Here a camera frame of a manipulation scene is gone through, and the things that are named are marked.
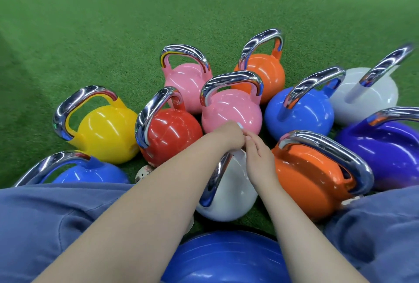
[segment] pink kettlebell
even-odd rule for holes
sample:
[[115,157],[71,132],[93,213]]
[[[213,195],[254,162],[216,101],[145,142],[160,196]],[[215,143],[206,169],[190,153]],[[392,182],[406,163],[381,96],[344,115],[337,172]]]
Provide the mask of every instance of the pink kettlebell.
[[[238,89],[217,92],[222,87],[248,82],[250,94]],[[263,92],[262,79],[247,70],[215,76],[201,90],[202,127],[205,133],[214,131],[228,120],[240,123],[243,128],[259,134],[262,127],[260,101]]]
[[[169,63],[170,55],[181,55],[196,60],[197,63],[183,63],[172,69]],[[172,44],[163,48],[160,56],[161,69],[166,82],[164,86],[175,87],[182,95],[186,111],[200,114],[202,106],[199,94],[205,82],[212,78],[211,66],[205,56],[195,47]]]

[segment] person's right hand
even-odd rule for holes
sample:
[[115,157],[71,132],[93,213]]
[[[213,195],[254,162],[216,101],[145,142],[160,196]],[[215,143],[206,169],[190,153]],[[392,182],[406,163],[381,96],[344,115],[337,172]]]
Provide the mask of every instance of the person's right hand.
[[280,185],[276,176],[275,158],[270,148],[255,133],[243,130],[246,142],[246,169],[253,187]]

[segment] green floor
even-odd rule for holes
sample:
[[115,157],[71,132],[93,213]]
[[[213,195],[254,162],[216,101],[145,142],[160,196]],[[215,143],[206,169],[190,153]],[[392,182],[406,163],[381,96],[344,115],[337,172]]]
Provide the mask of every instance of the green floor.
[[[164,84],[159,55],[170,43],[201,49],[217,75],[233,70],[249,38],[281,28],[291,86],[335,64],[373,66],[402,43],[418,43],[418,21],[419,0],[0,0],[0,187],[71,148],[51,116],[81,87],[109,87],[139,112]],[[416,52],[393,75],[399,105],[419,106],[418,63]],[[123,169],[133,178],[143,163]],[[234,224],[273,232],[259,201]],[[203,221],[194,231],[219,226]]]

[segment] kettlebell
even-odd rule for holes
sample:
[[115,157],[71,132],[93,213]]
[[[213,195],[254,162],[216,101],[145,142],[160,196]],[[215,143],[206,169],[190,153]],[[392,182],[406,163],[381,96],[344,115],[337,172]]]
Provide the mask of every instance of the kettlebell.
[[336,136],[368,163],[378,191],[419,185],[419,132],[401,120],[419,122],[419,107],[378,111]]
[[61,173],[52,183],[64,182],[111,182],[130,184],[127,174],[115,165],[103,163],[80,151],[64,151],[52,154],[36,163],[14,185],[42,184],[48,176],[63,165],[76,164]]
[[[162,109],[171,99],[173,108]],[[174,87],[159,90],[135,123],[135,138],[144,159],[158,167],[202,137],[202,129],[185,110],[182,95]]]
[[[89,112],[80,122],[77,131],[71,129],[71,115],[96,96],[105,98],[109,105]],[[52,124],[60,138],[82,152],[102,162],[122,164],[131,160],[139,151],[134,136],[136,119],[137,114],[128,109],[115,93],[105,87],[87,86],[58,106]]]
[[313,221],[330,216],[342,201],[369,192],[374,183],[362,158],[318,133],[289,132],[272,153],[281,186]]
[[[275,39],[272,54],[253,54],[256,48],[272,39]],[[271,28],[261,32],[255,37],[252,37],[244,46],[238,64],[234,69],[234,71],[249,70],[259,75],[264,84],[260,102],[262,105],[268,103],[273,96],[284,89],[285,73],[280,63],[283,46],[284,36],[280,30]],[[233,85],[231,88],[243,90],[248,94],[251,92],[251,85],[245,83]]]
[[371,114],[395,107],[398,89],[390,75],[413,51],[406,44],[384,57],[374,68],[348,69],[341,86],[330,98],[335,122],[348,126],[361,122]]
[[[252,85],[250,94],[238,89],[217,92],[222,87],[245,82]],[[224,122],[233,120],[241,123],[245,129],[259,134],[262,127],[259,103],[263,88],[262,79],[247,70],[221,74],[207,81],[200,96],[204,132],[212,132]]]
[[[181,55],[196,60],[197,63],[183,63],[172,69],[169,63],[170,55]],[[207,59],[197,48],[189,45],[173,44],[163,48],[160,56],[165,87],[175,87],[182,95],[186,111],[191,114],[200,114],[202,106],[199,102],[201,89],[212,78],[211,66]]]
[[[329,98],[345,78],[340,67],[331,67],[303,79],[294,88],[277,93],[265,110],[265,124],[278,141],[293,130],[309,130],[327,135],[333,126],[333,108]],[[322,90],[314,89],[326,84]]]
[[227,152],[209,179],[196,211],[216,222],[231,222],[248,213],[257,197],[247,176],[246,152]]

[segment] finger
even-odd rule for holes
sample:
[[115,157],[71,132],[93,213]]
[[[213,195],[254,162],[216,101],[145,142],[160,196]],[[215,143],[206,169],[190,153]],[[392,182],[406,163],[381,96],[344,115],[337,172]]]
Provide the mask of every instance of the finger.
[[258,149],[256,148],[256,144],[254,140],[250,136],[245,137],[246,141],[246,153],[249,158],[254,158],[259,156]]
[[246,136],[250,136],[252,138],[252,140],[255,142],[256,144],[256,148],[258,150],[260,150],[263,147],[266,147],[266,144],[263,142],[263,140],[255,133],[248,131],[248,130],[243,130],[244,135]]

